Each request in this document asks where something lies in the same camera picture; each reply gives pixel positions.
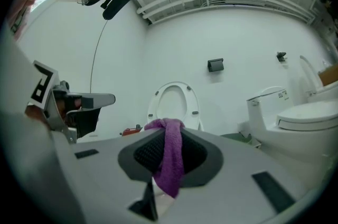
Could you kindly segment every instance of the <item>black rubber pad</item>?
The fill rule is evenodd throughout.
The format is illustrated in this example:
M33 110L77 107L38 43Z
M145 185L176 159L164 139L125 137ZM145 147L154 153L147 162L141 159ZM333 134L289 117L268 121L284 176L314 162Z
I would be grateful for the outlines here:
M75 153L75 156L77 159L80 159L80 158L84 158L84 157L87 157L87 156L91 156L91 155L94 155L94 154L98 154L99 152L95 149L90 149L90 150L86 150L86 151L82 151L82 152L77 152Z
M253 174L252 178L269 200L277 213L283 212L295 203L295 200L268 172Z
M164 153L164 133L153 138L134 153L135 160L143 167L156 172ZM200 166L206 159L207 151L204 146L182 133L182 159L184 172L188 173Z

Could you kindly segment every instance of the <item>wall-mounted dispenser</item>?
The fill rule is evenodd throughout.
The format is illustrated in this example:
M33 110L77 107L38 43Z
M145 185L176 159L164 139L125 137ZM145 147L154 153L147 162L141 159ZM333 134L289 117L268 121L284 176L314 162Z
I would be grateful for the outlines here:
M209 60L208 61L208 69L209 69L209 72L216 72L216 71L224 70L223 58L215 59L215 60Z
M286 55L286 52L277 52L277 59L279 62L285 62L284 56Z

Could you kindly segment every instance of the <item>toilet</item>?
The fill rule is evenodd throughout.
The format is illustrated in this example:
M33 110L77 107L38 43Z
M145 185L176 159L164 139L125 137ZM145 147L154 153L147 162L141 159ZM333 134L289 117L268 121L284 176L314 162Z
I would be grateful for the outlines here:
M305 73L309 84L309 89L306 90L308 102L317 102L338 98L338 81L323 86L323 83L307 58L300 56L301 66Z
M247 106L261 150L309 188L320 186L338 153L338 99L294 106L287 90L270 87Z
M162 118L179 119L187 128L204 131L197 96L183 82L167 83L154 93L148 108L147 123Z

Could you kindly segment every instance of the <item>purple cloth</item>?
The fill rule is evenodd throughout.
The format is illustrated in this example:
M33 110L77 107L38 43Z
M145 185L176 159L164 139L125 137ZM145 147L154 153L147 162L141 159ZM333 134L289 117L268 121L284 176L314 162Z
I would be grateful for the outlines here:
M184 175L181 127L184 124L180 120L167 118L154 120L144 127L144 130L165 128L162 165L155 172L154 180L159 188L174 199Z

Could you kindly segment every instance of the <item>white wall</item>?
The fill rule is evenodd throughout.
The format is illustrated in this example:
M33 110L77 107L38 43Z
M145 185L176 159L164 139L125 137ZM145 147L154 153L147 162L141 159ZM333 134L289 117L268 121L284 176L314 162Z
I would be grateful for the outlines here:
M92 92L112 93L116 102L101 109L96 134L118 137L126 128L142 124L141 59L147 25L127 4L103 31L96 52Z
M18 44L33 62L58 70L60 80L70 84L72 92L89 92L95 49L106 21L101 3L82 6L47 0L30 16ZM146 36L146 22L127 4L108 21L96 53L92 92L116 96L116 103L103 108L97 130L85 140L117 137L139 121L140 55Z
M56 1L36 17L35 9L19 46L32 62L58 70L73 92L89 92L94 51L105 24L99 3L90 7Z
M287 66L277 51L287 53ZM289 17L236 9L172 19L148 31L143 105L165 83L184 81L198 96L205 131L234 133L248 120L246 100L267 87L284 86L295 104L306 102L299 55L317 70L322 59L331 61L318 36ZM209 73L207 61L218 58L224 58L224 71Z

